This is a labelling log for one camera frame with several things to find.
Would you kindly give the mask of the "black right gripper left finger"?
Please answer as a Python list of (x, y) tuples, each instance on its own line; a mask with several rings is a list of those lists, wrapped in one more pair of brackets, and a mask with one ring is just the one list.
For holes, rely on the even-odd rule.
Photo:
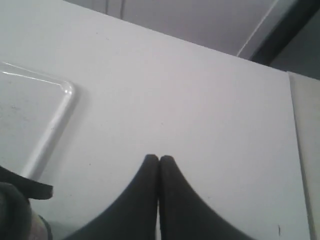
[(159, 158), (145, 156), (121, 195), (67, 240), (154, 240), (158, 211)]

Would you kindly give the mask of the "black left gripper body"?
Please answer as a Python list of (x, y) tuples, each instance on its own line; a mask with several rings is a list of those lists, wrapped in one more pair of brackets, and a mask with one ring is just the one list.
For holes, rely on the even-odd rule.
[(32, 211), (28, 200), (12, 184), (0, 183), (0, 238), (27, 240), (31, 231)]

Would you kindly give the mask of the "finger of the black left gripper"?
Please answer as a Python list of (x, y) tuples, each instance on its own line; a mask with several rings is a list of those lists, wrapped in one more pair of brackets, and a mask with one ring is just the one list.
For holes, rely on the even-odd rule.
[(0, 167), (0, 181), (15, 186), (27, 199), (48, 200), (53, 197), (53, 186), (22, 177)]

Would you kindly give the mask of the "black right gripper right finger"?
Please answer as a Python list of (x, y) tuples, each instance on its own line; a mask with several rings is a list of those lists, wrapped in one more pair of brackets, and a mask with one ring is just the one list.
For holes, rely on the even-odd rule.
[(172, 156), (159, 161), (159, 218), (163, 240), (250, 240), (193, 190)]

